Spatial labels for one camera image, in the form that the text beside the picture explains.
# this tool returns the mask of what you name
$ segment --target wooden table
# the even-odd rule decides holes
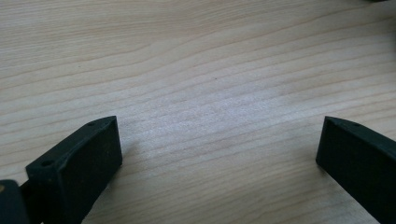
[[[325,115],[396,138],[395,11],[2,1],[0,179],[116,115],[124,164],[83,223],[375,223],[315,157]]]

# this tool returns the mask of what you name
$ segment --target hole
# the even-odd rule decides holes
[[[41,162],[41,165],[46,167],[46,166],[51,166],[53,164],[53,161],[43,161]]]

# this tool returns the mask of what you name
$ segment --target table surface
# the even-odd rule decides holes
[[[395,8],[1,1],[0,179],[116,115],[123,165],[85,224],[376,223],[315,157],[324,116],[396,138]]]

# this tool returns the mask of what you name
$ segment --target black plastic piece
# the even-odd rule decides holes
[[[396,142],[326,117],[317,164],[380,223],[396,223]]]
[[[121,164],[117,118],[92,121],[26,167],[29,180],[19,192],[24,203],[14,205],[25,207],[27,212],[13,212],[27,214],[31,224],[81,223]],[[3,201],[0,205],[8,211],[11,208]]]
[[[0,223],[30,223],[20,188],[14,180],[0,180]]]

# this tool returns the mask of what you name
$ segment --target wooden tabletop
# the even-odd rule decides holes
[[[115,115],[85,224],[375,223],[315,157],[324,116],[396,139],[395,5],[1,1],[0,179]]]

